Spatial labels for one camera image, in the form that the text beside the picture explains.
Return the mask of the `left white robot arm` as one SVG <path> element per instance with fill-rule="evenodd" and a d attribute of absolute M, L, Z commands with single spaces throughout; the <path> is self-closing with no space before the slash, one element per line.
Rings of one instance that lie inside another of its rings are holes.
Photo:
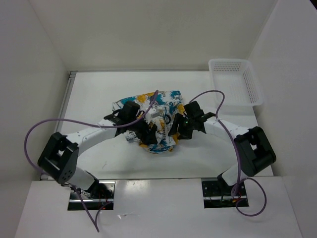
<path fill-rule="evenodd" d="M 134 132 L 145 145 L 157 144 L 157 125 L 145 118 L 147 113 L 141 114 L 139 110 L 137 103 L 128 101 L 122 109 L 105 116 L 95 126 L 68 135 L 52 134 L 38 159 L 38 166 L 57 183 L 74 186 L 87 198 L 97 196 L 101 190 L 100 182 L 90 172 L 77 166 L 78 157 L 93 146 L 126 131 Z"/>

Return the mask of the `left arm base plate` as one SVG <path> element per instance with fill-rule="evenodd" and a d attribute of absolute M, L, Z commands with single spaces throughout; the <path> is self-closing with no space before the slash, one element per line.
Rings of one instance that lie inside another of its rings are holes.
<path fill-rule="evenodd" d="M 79 194 L 77 194 L 74 189 L 71 189 L 67 210 L 83 211 L 84 207 L 80 198 L 89 211 L 97 211 L 100 208 L 102 210 L 113 210 L 115 185 L 116 181 L 114 180 L 101 180 L 97 190 L 92 193 L 78 188 Z"/>

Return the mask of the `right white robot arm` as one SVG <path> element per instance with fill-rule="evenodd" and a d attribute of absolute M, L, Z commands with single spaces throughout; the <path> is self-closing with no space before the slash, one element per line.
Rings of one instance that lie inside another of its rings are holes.
<path fill-rule="evenodd" d="M 169 136 L 177 134 L 179 140 L 189 140 L 194 130 L 211 134 L 232 143 L 238 155 L 237 164 L 218 176 L 217 189 L 221 194 L 230 194 L 238 181 L 253 177 L 275 163 L 275 152 L 259 126 L 246 128 L 219 119 L 214 113 L 204 113 L 196 101 L 186 104 L 184 109 L 184 115 L 175 115 Z"/>

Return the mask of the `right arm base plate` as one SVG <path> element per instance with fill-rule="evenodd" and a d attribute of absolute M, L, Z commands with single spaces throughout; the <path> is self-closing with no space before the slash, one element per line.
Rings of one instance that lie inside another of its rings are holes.
<path fill-rule="evenodd" d="M 231 196 L 232 187 L 221 184 L 217 179 L 205 179 L 201 181 L 204 208 L 230 208 L 249 207 L 247 193 L 244 183 L 240 184 L 239 192 L 234 197 Z"/>

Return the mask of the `colourful printed shorts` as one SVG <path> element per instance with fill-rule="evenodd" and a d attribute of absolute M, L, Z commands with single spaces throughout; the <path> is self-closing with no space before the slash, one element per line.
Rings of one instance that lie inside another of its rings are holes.
<path fill-rule="evenodd" d="M 157 99 L 153 105 L 160 112 L 160 116 L 151 120 L 150 126 L 157 125 L 156 137 L 157 144 L 144 145 L 136 137 L 135 132 L 127 131 L 124 133 L 125 139 L 128 142 L 137 142 L 147 152 L 153 154 L 160 154 L 164 152 L 171 152 L 178 144 L 177 135 L 168 136 L 170 128 L 173 124 L 175 114 L 184 114 L 185 109 L 182 103 L 182 95 L 178 90 L 159 91 Z"/>

